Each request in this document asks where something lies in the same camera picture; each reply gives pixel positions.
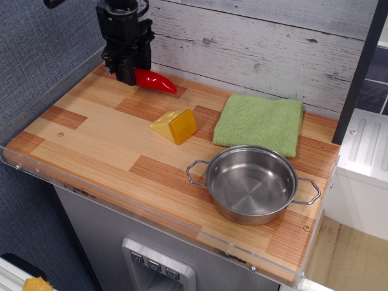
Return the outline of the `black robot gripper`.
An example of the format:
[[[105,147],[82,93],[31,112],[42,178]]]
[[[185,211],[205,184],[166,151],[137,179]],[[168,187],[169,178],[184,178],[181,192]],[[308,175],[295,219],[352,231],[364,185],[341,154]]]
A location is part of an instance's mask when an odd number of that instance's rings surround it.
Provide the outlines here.
[[[98,4],[96,13],[106,46],[101,54],[108,73],[127,85],[136,85],[135,68],[151,69],[152,20],[144,19],[149,5]]]

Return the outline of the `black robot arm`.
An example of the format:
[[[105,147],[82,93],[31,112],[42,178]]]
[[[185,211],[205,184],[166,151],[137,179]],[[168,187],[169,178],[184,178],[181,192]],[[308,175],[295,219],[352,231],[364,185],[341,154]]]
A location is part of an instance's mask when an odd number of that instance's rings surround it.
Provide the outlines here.
[[[101,53],[105,71],[127,85],[139,84],[136,69],[151,69],[153,22],[140,20],[148,9],[149,1],[142,10],[137,1],[98,1],[96,5],[99,28],[106,41]]]

